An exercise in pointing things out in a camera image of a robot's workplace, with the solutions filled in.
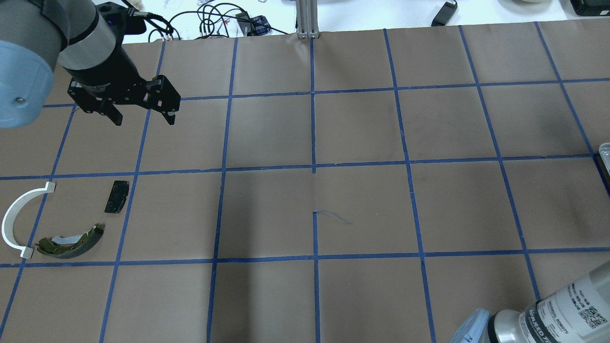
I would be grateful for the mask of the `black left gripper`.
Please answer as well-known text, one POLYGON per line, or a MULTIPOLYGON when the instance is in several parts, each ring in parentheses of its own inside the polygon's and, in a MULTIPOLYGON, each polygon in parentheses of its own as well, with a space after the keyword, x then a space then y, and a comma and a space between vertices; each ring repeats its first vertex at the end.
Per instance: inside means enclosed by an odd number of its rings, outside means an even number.
MULTIPOLYGON (((67 68, 79 87, 68 88, 68 95, 83 111, 101 112, 102 103, 135 104, 159 111, 169 125, 174 125, 180 109, 181 96, 163 75, 147 81, 142 78, 121 44, 100 65, 83 70, 67 68)), ((105 116, 116 126, 122 125, 123 115, 115 106, 105 109, 105 116)))

